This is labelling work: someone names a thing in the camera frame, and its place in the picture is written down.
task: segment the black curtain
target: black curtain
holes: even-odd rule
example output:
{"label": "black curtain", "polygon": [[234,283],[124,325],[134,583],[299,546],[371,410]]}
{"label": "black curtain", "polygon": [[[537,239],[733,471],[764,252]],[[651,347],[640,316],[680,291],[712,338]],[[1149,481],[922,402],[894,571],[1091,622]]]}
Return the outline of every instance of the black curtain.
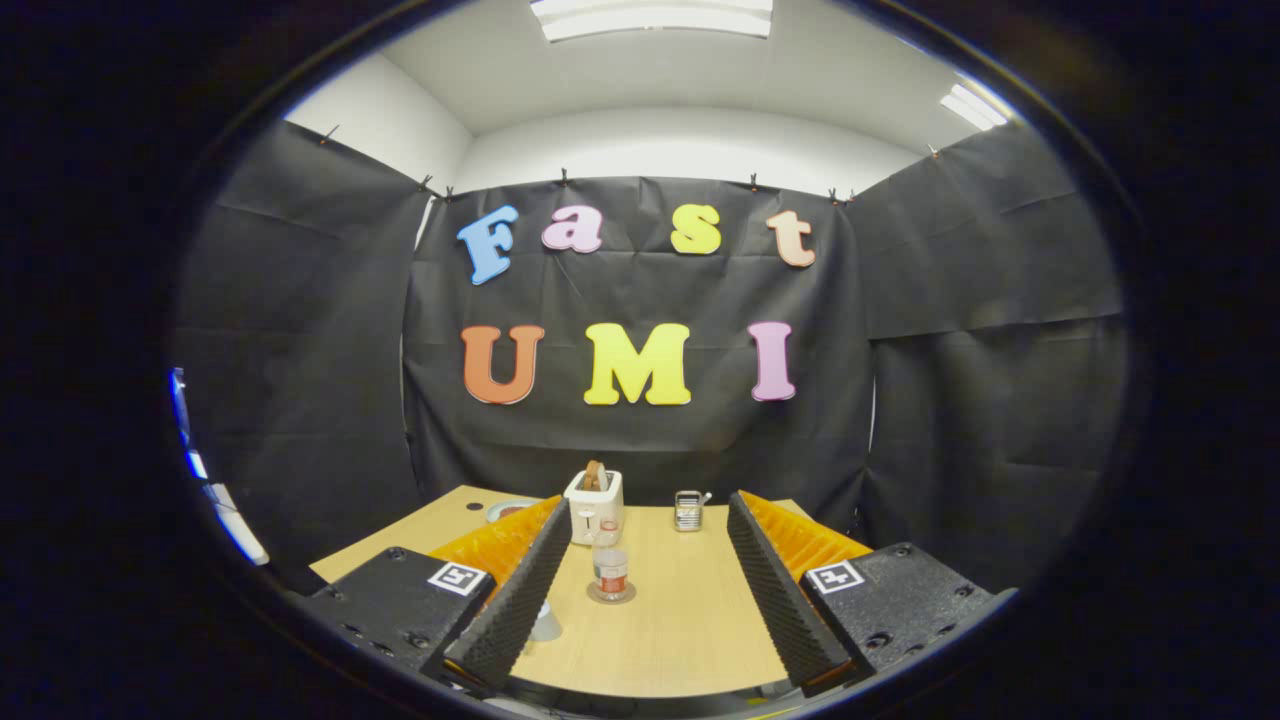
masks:
{"label": "black curtain", "polygon": [[399,411],[416,183],[282,122],[212,202],[179,286],[195,438],[276,565],[417,509]]}
{"label": "black curtain", "polygon": [[918,542],[991,589],[1023,584],[1091,497],[1120,411],[1129,342],[1106,238],[1018,123],[849,214],[876,366],[869,539]]}
{"label": "black curtain", "polygon": [[[721,247],[677,255],[672,213],[712,205]],[[504,273],[474,286],[457,233],[504,205],[520,218]],[[604,215],[603,246],[590,254],[544,247],[552,213],[589,205]],[[813,232],[808,268],[786,264],[765,220],[795,210]],[[438,202],[413,259],[404,315],[406,418],[417,479],[426,497],[466,483],[507,492],[562,492],[588,459],[625,477],[626,501],[668,505],[678,489],[723,502],[749,488],[794,497],[831,527],[852,521],[870,420],[870,356],[860,311],[856,238],[829,199],[714,181],[573,179],[476,191]],[[748,325],[785,322],[796,395],[758,402],[756,348]],[[659,323],[690,329],[685,343],[685,406],[589,406],[593,323],[621,324],[636,350]],[[538,347],[531,393],[515,405],[486,405],[463,386],[470,325],[502,331],[493,378],[515,368],[513,325],[547,334]]]}

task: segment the foam letter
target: foam letter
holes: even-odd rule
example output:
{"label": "foam letter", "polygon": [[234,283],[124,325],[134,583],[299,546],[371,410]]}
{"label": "foam letter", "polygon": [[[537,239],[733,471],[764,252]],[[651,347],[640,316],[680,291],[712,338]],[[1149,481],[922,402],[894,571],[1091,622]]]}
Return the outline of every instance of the foam letter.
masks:
{"label": "foam letter", "polygon": [[746,332],[755,338],[756,383],[751,397],[759,401],[787,400],[796,393],[796,386],[787,382],[787,336],[791,325],[786,323],[753,323]]}
{"label": "foam letter", "polygon": [[773,228],[774,234],[778,237],[778,255],[787,265],[795,265],[796,268],[808,268],[813,265],[814,259],[818,255],[813,250],[805,250],[800,245],[800,233],[809,234],[813,228],[809,223],[801,223],[795,214],[795,210],[787,210],[786,213],[778,213],[764,224]]}
{"label": "foam letter", "polygon": [[[511,258],[498,255],[498,249],[511,251],[511,228],[506,223],[515,223],[520,213],[511,205],[503,205],[484,218],[471,223],[458,231],[458,240],[467,243],[467,252],[471,254],[471,284],[480,284],[494,275],[500,274],[511,266]],[[493,232],[489,227],[495,225]]]}
{"label": "foam letter", "polygon": [[543,245],[547,247],[572,247],[575,252],[594,252],[600,247],[600,224],[604,223],[604,217],[595,208],[570,205],[552,213],[552,219],[561,222],[547,225],[543,231]]}
{"label": "foam letter", "polygon": [[588,405],[616,405],[613,389],[617,375],[627,402],[640,400],[644,383],[653,375],[653,387],[644,398],[649,405],[685,405],[692,400],[685,387],[685,341],[689,328],[663,323],[649,333],[644,350],[636,354],[627,332],[617,323],[596,323],[586,328],[586,337],[595,343],[591,389],[582,395]]}
{"label": "foam letter", "polygon": [[671,245],[676,252],[690,255],[710,255],[719,247],[719,231],[716,223],[719,213],[710,205],[681,205],[671,215],[676,231],[671,233]]}
{"label": "foam letter", "polygon": [[502,331],[488,325],[475,325],[462,331],[462,345],[466,355],[462,359],[462,382],[467,392],[480,402],[511,405],[520,402],[534,389],[534,370],[538,363],[538,341],[543,338],[543,328],[538,325],[516,325],[511,328],[511,340],[516,341],[516,373],[509,383],[493,382],[493,341],[502,337]]}

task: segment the wooden table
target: wooden table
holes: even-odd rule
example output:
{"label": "wooden table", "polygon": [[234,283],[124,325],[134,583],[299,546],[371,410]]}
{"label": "wooden table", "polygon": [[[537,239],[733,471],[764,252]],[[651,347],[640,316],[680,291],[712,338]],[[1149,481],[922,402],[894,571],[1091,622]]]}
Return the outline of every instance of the wooden table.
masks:
{"label": "wooden table", "polygon": [[[428,553],[485,523],[485,510],[521,496],[458,487],[407,518],[311,565],[328,582],[389,546]],[[804,514],[790,501],[780,502]],[[548,600],[563,628],[530,642],[512,675],[571,691],[680,697],[786,679],[730,544],[728,506],[703,510],[703,529],[677,533],[672,509],[626,509],[622,547],[636,597],[607,606],[586,596],[591,551],[570,543]]]}

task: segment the white cup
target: white cup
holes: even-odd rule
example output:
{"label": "white cup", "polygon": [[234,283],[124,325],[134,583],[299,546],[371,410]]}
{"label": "white cup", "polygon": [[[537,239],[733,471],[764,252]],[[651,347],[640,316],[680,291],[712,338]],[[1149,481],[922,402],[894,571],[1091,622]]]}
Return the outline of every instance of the white cup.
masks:
{"label": "white cup", "polygon": [[534,623],[534,629],[529,633],[529,639],[532,642],[548,642],[558,638],[559,634],[559,620],[552,612],[552,603],[544,600],[543,609],[538,611],[538,620]]}

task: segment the black foam pad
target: black foam pad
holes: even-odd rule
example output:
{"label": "black foam pad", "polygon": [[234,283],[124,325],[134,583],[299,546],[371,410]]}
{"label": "black foam pad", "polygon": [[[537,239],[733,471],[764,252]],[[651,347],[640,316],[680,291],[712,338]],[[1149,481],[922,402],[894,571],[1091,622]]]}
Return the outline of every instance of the black foam pad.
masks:
{"label": "black foam pad", "polygon": [[511,674],[572,538],[568,501],[561,498],[525,559],[489,607],[444,651],[444,659],[490,689]]}
{"label": "black foam pad", "polygon": [[870,674],[869,666],[859,664],[836,673],[849,665],[849,652],[809,606],[755,515],[736,492],[728,501],[728,537],[769,639],[792,683],[809,694]]}

